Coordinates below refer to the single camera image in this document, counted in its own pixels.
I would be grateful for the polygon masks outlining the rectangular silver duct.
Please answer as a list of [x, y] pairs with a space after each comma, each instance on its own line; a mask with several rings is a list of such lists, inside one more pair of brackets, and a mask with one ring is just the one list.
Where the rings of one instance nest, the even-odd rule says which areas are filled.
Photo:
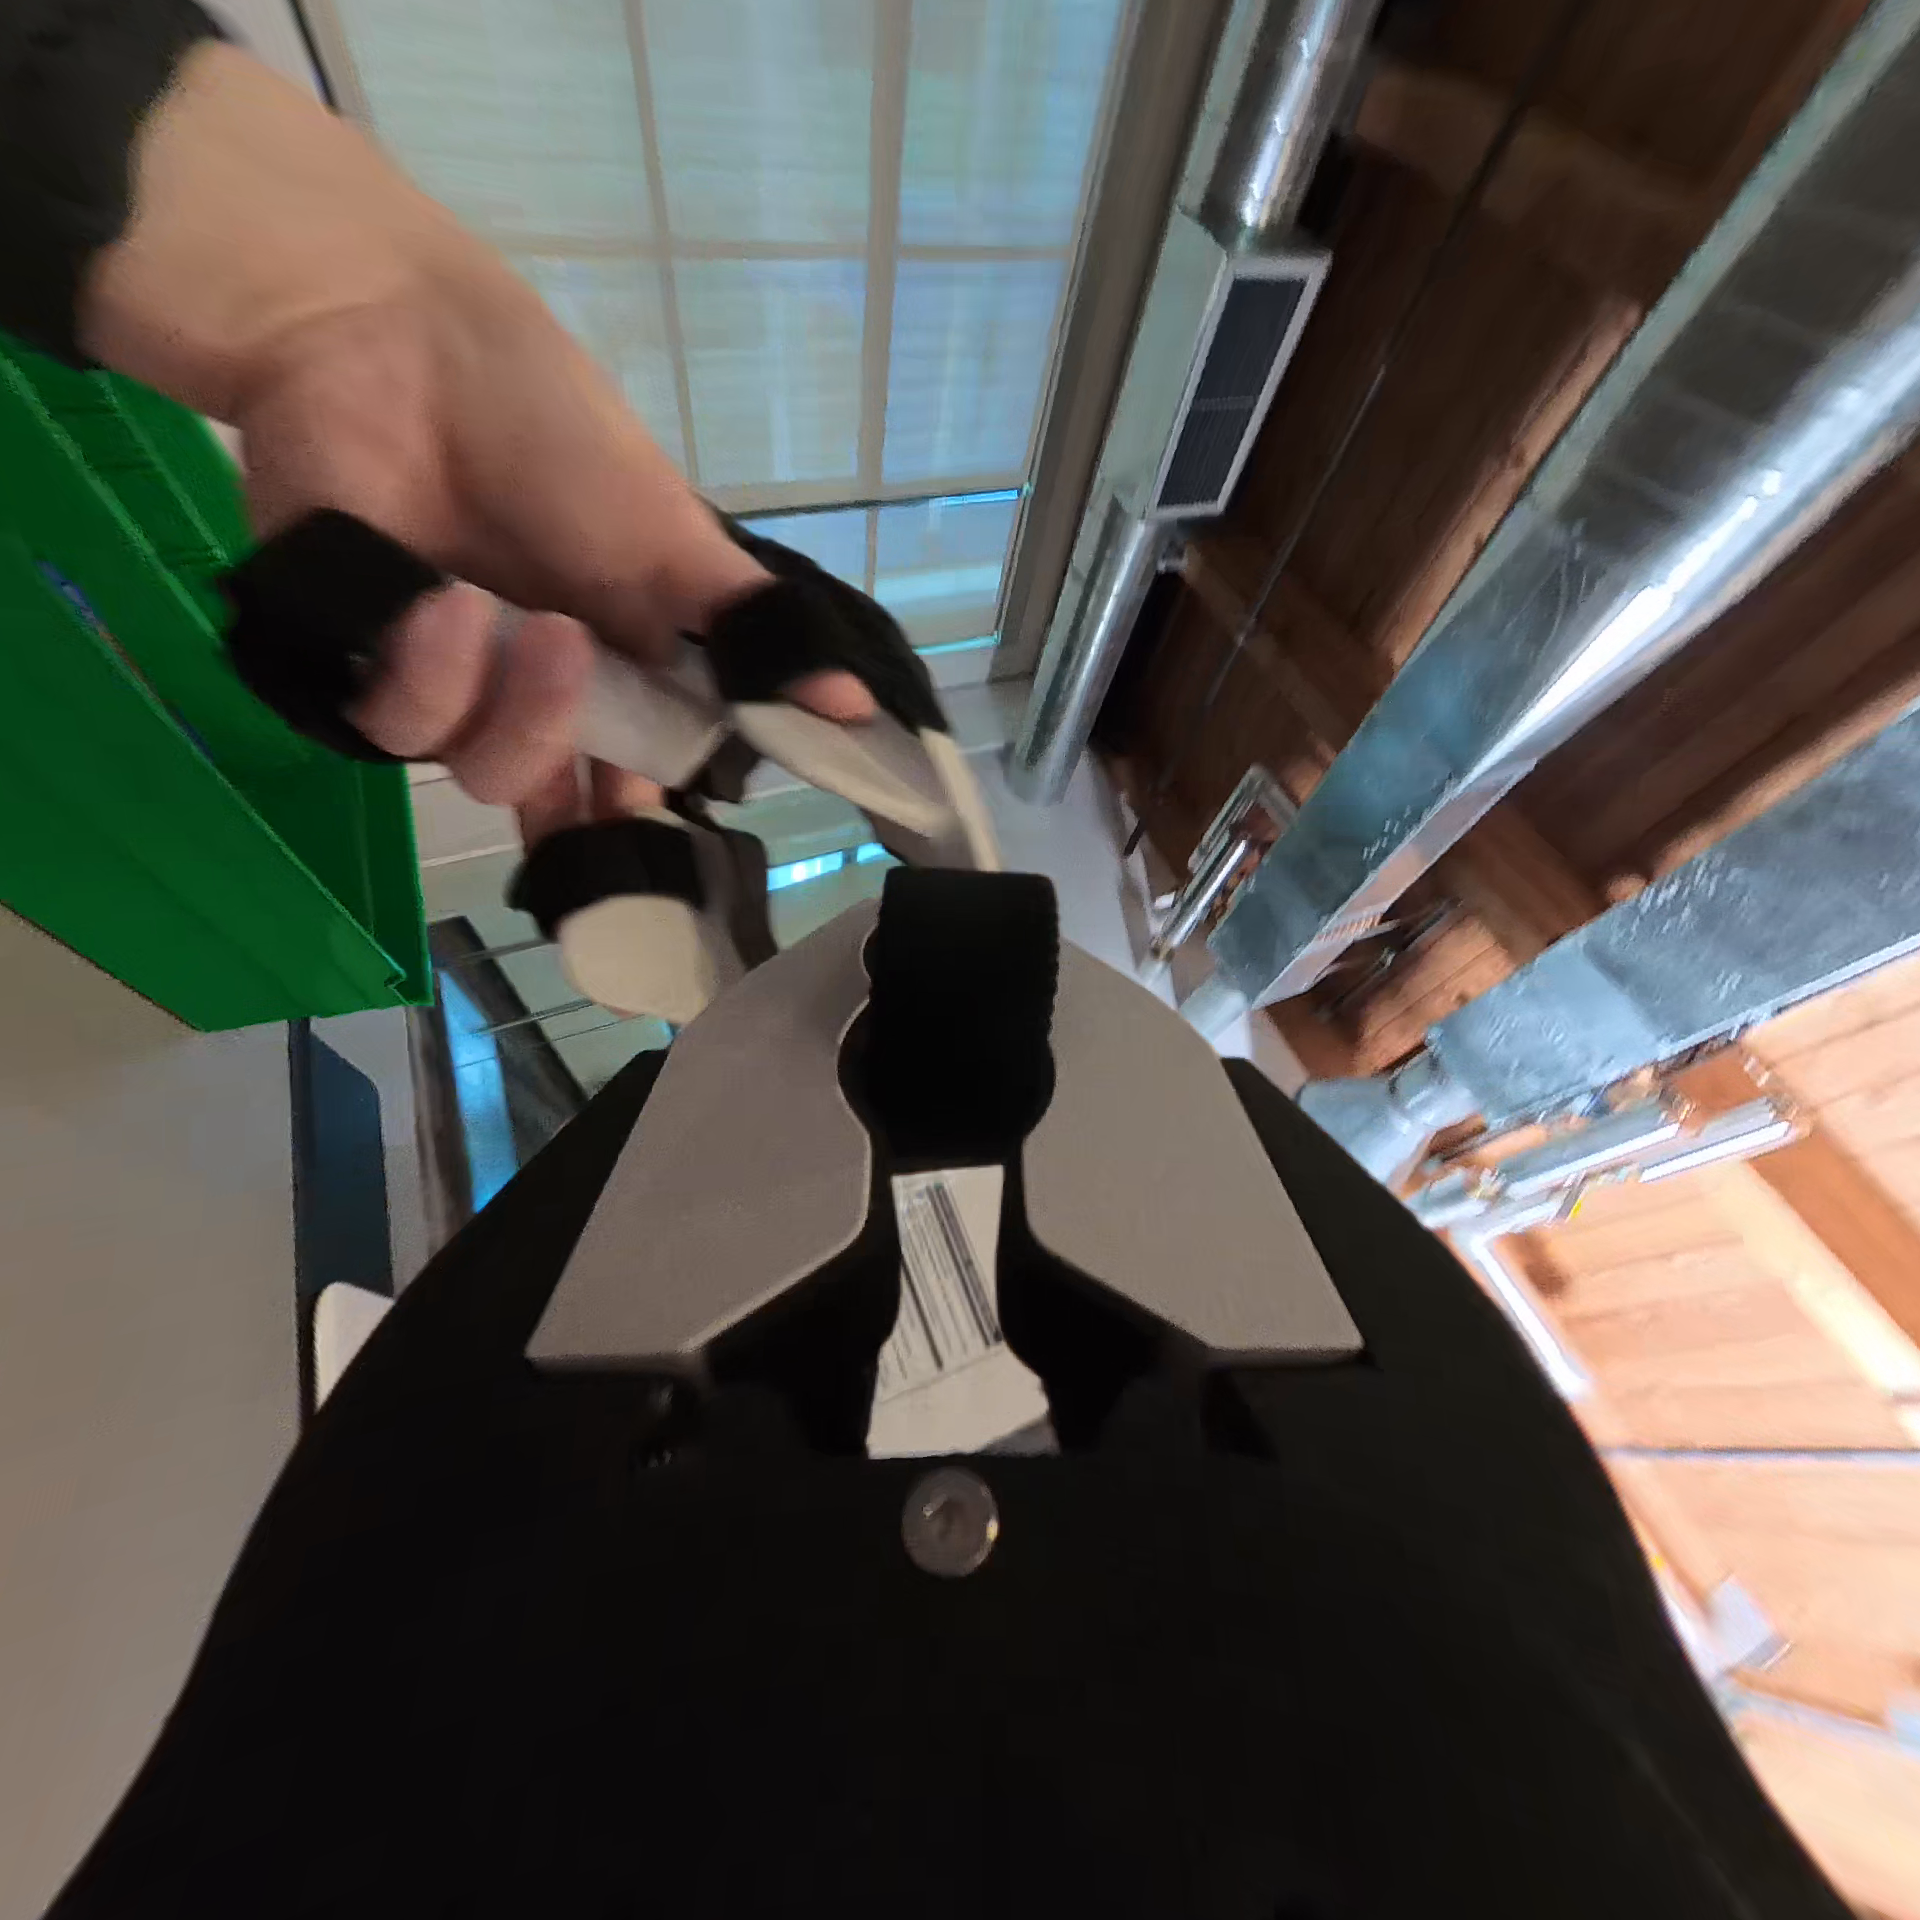
[[1918, 4], [1870, 4], [1207, 938], [1311, 991], [1918, 434]]

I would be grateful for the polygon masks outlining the gridded window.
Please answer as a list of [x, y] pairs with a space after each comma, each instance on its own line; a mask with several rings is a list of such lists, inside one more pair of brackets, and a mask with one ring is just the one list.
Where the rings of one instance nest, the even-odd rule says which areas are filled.
[[748, 533], [997, 674], [1129, 4], [297, 4]]

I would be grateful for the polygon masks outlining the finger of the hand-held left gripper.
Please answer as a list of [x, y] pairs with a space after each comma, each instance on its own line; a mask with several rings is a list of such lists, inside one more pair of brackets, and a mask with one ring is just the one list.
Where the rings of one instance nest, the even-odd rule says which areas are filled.
[[958, 847], [964, 805], [943, 727], [890, 712], [833, 721], [810, 708], [735, 708], [735, 732], [790, 776], [846, 800], [883, 847]]
[[970, 759], [947, 732], [917, 732], [917, 745], [943, 800], [943, 822], [925, 835], [922, 865], [997, 874], [998, 835]]

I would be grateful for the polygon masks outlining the white vent box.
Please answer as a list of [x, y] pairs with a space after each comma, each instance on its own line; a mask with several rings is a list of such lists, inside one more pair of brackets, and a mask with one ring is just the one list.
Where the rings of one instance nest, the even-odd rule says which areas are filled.
[[1218, 516], [1324, 294], [1332, 251], [1238, 251], [1175, 210], [1101, 451], [1132, 520]]

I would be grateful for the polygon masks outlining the person's left hand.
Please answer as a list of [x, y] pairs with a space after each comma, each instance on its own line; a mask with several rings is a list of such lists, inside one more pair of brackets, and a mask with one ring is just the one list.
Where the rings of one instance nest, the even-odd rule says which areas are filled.
[[502, 259], [359, 131], [223, 38], [132, 157], [88, 273], [88, 357], [239, 430], [260, 535], [355, 516], [447, 579], [381, 640], [351, 721], [535, 842], [664, 813], [583, 755], [596, 645], [660, 658], [764, 567]]

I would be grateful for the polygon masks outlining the green plastic bin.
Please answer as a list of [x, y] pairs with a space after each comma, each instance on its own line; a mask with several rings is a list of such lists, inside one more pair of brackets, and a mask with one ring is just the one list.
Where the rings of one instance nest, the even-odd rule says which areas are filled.
[[243, 686], [247, 551], [197, 411], [5, 339], [5, 905], [198, 1033], [425, 1006], [407, 776]]

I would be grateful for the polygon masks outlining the grey desk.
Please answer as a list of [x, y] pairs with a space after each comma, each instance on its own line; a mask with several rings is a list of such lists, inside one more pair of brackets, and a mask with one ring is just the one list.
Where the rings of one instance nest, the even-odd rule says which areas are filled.
[[5, 915], [5, 1918], [132, 1787], [297, 1437], [293, 1249], [285, 1028]]

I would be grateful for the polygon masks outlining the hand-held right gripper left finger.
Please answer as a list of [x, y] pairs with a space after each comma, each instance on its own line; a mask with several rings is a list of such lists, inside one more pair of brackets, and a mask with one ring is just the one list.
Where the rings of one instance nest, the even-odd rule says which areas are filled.
[[860, 901], [727, 985], [665, 1052], [525, 1342], [562, 1370], [697, 1370], [861, 1236], [876, 1151], [842, 1095], [870, 1003]]

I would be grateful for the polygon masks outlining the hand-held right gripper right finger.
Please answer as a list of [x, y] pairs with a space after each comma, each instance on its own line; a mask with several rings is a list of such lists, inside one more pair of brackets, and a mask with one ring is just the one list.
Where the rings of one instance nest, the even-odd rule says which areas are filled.
[[1218, 1052], [1061, 945], [1055, 1092], [1023, 1147], [1043, 1252], [1221, 1363], [1341, 1363], [1361, 1335]]

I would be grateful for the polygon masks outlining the silver round duct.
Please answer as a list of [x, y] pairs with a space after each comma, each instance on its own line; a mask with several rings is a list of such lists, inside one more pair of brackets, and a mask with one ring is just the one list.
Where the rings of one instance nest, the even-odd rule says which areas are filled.
[[[1152, 233], [1117, 391], [1175, 210], [1238, 251], [1315, 244], [1299, 228], [1299, 210], [1354, 102], [1379, 12], [1379, 4], [1262, 4], [1249, 31], [1229, 32], [1212, 67], [1212, 81], [1229, 89], [1224, 114], [1212, 136], [1194, 134], [1190, 168], [1198, 180], [1174, 189]], [[1067, 795], [1159, 565], [1178, 535], [1203, 523], [1132, 520], [1120, 509], [1101, 479], [1114, 409], [1117, 394], [1061, 584], [1043, 601], [1048, 621], [1035, 649], [1029, 705], [1007, 751], [1009, 786], [1027, 805], [1053, 806]]]

